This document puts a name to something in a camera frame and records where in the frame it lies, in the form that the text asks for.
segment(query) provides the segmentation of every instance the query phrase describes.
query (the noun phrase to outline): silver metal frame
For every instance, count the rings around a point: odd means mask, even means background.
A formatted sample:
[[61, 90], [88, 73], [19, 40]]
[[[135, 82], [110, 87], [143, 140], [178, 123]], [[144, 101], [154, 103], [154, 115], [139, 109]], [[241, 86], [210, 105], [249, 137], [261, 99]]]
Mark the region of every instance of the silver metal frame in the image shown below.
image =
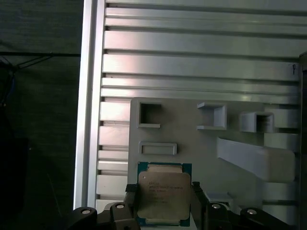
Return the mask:
[[89, 137], [92, 105], [94, 34], [96, 25], [96, 0], [85, 0], [83, 6], [83, 31], [77, 118], [76, 161], [73, 209], [87, 206]]
[[[304, 3], [85, 0], [73, 207], [95, 207], [96, 202], [104, 207], [123, 198], [119, 191], [124, 191], [127, 167], [122, 171], [120, 166], [128, 164], [128, 102], [133, 97], [266, 102], [265, 111], [275, 114], [279, 130], [265, 135], [265, 145], [299, 152], [297, 134], [283, 128], [299, 126], [293, 84], [298, 75], [292, 67], [306, 46], [298, 38], [307, 34]], [[255, 36], [241, 36], [245, 33]], [[289, 187], [272, 186], [272, 194]], [[284, 200], [293, 199], [286, 195]], [[281, 218], [293, 216], [289, 206], [268, 204]]]
[[94, 76], [92, 93], [91, 131], [90, 131], [90, 155], [88, 173], [88, 195], [87, 206], [95, 207], [96, 204], [96, 183], [97, 183], [97, 157], [99, 137], [99, 111], [100, 111], [100, 89], [102, 77], [102, 57], [104, 45], [105, 8], [104, 0], [98, 0], [96, 16], [96, 34], [94, 51]]
[[306, 178], [306, 168], [307, 168], [307, 145], [304, 140], [307, 137], [306, 127], [307, 127], [307, 53], [304, 53], [300, 57], [300, 86], [301, 86], [301, 143], [300, 152], [298, 153], [299, 165], [299, 189], [298, 189], [298, 208], [299, 208], [299, 229], [307, 229], [307, 178]]

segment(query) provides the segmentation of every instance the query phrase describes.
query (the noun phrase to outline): dark fabric background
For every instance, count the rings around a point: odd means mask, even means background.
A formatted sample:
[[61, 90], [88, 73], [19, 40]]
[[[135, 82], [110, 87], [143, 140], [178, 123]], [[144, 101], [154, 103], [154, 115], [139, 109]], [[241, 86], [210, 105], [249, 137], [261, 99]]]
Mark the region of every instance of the dark fabric background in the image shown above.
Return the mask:
[[[82, 13], [81, 0], [2, 0], [0, 51], [80, 53]], [[16, 74], [6, 115], [31, 150], [24, 209], [4, 229], [41, 229], [72, 210], [79, 68], [79, 57], [53, 57]]]

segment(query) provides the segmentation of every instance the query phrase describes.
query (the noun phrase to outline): rectangular slot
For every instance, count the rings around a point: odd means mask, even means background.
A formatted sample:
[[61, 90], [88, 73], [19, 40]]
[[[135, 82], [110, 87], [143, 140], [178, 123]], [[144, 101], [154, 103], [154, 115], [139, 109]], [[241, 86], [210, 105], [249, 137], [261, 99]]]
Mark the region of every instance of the rectangular slot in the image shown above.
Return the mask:
[[273, 115], [256, 115], [256, 132], [271, 133], [272, 130], [272, 117]]
[[176, 155], [176, 143], [155, 143], [155, 142], [140, 142], [140, 154], [156, 154], [156, 155]]
[[197, 105], [197, 108], [201, 109], [203, 113], [202, 125], [197, 126], [197, 129], [227, 129], [227, 114], [225, 105], [202, 102]]
[[240, 115], [240, 130], [251, 133], [273, 133], [274, 114], [268, 112], [251, 112]]
[[162, 107], [158, 103], [140, 103], [139, 104], [139, 122], [138, 127], [160, 128]]

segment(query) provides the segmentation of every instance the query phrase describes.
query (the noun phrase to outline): metal screw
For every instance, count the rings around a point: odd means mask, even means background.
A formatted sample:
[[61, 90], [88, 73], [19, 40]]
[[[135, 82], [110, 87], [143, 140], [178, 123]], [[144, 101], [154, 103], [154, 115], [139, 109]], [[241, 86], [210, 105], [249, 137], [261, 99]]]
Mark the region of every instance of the metal screw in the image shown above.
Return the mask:
[[215, 208], [215, 209], [218, 209], [218, 208], [220, 208], [221, 206], [218, 205], [218, 204], [213, 204], [212, 207]]
[[253, 209], [249, 209], [248, 213], [251, 214], [251, 215], [256, 215], [257, 214], [257, 212], [255, 210], [253, 210]]
[[91, 211], [90, 210], [83, 210], [82, 214], [89, 214]]

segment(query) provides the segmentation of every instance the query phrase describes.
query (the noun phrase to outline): round bolt head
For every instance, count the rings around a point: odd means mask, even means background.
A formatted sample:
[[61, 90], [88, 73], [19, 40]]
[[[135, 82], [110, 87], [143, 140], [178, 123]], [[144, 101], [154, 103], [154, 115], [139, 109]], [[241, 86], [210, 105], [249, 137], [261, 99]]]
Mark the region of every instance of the round bolt head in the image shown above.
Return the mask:
[[253, 209], [249, 209], [248, 213], [251, 214], [251, 215], [256, 215], [257, 214], [257, 212], [255, 210], [253, 210]]
[[123, 205], [117, 205], [116, 207], [117, 208], [123, 208], [124, 206]]
[[215, 209], [218, 209], [218, 208], [220, 208], [221, 206], [220, 206], [219, 204], [213, 204], [212, 207], [215, 208]]
[[86, 209], [86, 210], [83, 210], [83, 211], [82, 211], [82, 214], [89, 214], [90, 212], [91, 212], [90, 210], [87, 210], [87, 209]]

